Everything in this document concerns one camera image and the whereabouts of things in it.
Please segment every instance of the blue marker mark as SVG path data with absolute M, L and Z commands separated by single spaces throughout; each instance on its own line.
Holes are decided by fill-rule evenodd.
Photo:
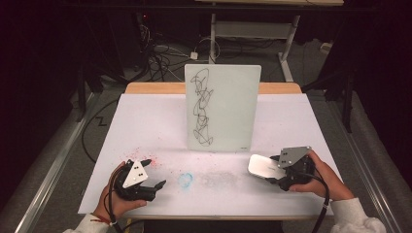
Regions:
M 178 180 L 179 185 L 180 185 L 182 188 L 189 188 L 192 181 L 193 181 L 193 176 L 192 176 L 190 173 L 182 174 L 182 175 L 179 177 L 179 180 Z

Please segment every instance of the human hand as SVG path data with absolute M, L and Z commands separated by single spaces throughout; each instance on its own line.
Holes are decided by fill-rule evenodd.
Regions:
M 93 214 L 95 216 L 99 217 L 104 217 L 105 219 L 110 220 L 109 213 L 106 211 L 106 208 L 109 210 L 109 186 L 110 186 L 110 180 L 112 177 L 115 175 L 117 170 L 124 166 L 124 162 L 122 162 L 112 173 L 109 183 L 103 188 L 103 191 L 100 195 L 99 203 L 97 204 L 96 209 L 94 210 Z M 115 191 L 113 191 L 112 188 L 112 210 L 113 214 L 115 215 L 116 219 L 121 218 L 124 213 L 134 210 L 139 207 L 144 207 L 147 205 L 147 202 L 145 200 L 136 200 L 136 201 L 125 201 L 118 197 Z
M 327 184 L 330 199 L 340 201 L 355 198 L 352 191 L 342 181 L 340 181 L 329 165 L 323 162 L 314 151 L 310 150 L 307 155 L 312 158 L 316 169 L 318 170 L 315 172 L 315 176 L 322 175 L 322 178 Z M 326 195 L 325 187 L 314 179 L 307 184 L 294 184 L 289 188 L 289 190 L 296 192 L 313 192 L 320 197 L 325 197 Z

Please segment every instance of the white sleeve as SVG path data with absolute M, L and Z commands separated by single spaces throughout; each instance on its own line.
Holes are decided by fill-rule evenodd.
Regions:
M 65 230 L 63 233 L 106 233 L 109 225 L 105 222 L 96 221 L 98 217 L 86 215 L 75 230 Z
M 334 213 L 335 225 L 331 233 L 384 233 L 385 225 L 378 218 L 368 217 L 359 198 L 330 203 Z

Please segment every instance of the dark background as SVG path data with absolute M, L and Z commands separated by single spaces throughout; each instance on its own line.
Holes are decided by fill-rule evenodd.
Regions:
M 295 39 L 298 43 L 314 38 L 324 42 L 334 40 L 319 79 L 342 69 L 342 64 L 356 69 L 355 91 L 389 155 L 411 185 L 408 146 L 412 145 L 409 123 L 412 118 L 412 35 L 408 25 L 411 18 L 407 14 L 411 8 L 407 3 L 406 0 L 383 1 L 382 12 L 376 16 L 336 19 L 322 14 L 304 16 Z M 140 65 L 130 64 L 129 60 L 136 56 L 144 60 L 138 44 L 116 49 L 116 44 L 125 36 L 137 36 L 128 17 L 93 13 L 87 15 L 86 20 L 85 15 L 62 9 L 58 4 L 51 0 L 2 1 L 0 4 L 0 209 L 72 111 L 70 99 L 77 88 L 81 64 L 93 63 L 122 75 L 122 66 Z M 362 7 L 379 4 L 380 1 L 370 0 L 345 2 L 347 6 Z M 155 30 L 186 43 L 196 43 L 199 35 L 204 36 L 210 30 L 209 18 L 203 14 L 174 15 L 173 20 L 168 15 L 152 13 L 149 16 L 148 23 Z M 222 17 L 265 20 L 264 16 L 254 15 Z M 124 28 L 108 30 L 109 25 Z M 186 30 L 173 25 L 184 25 Z M 131 50 L 137 53 L 125 54 Z M 85 78 L 93 91 L 100 89 L 97 77 L 101 74 L 101 70 L 85 66 Z M 332 80 L 321 88 L 341 90 L 343 86 L 342 82 Z

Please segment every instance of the whiteboard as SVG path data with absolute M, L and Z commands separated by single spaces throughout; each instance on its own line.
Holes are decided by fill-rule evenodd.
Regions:
M 79 214 L 91 213 L 112 171 L 127 159 L 151 159 L 150 186 L 167 180 L 153 202 L 125 216 L 291 219 L 318 216 L 324 199 L 280 189 L 248 172 L 252 154 L 311 146 L 340 177 L 305 94 L 257 98 L 250 152 L 188 150 L 186 95 L 124 94 L 97 159 Z
M 260 71 L 259 65 L 185 66 L 189 150 L 250 150 Z

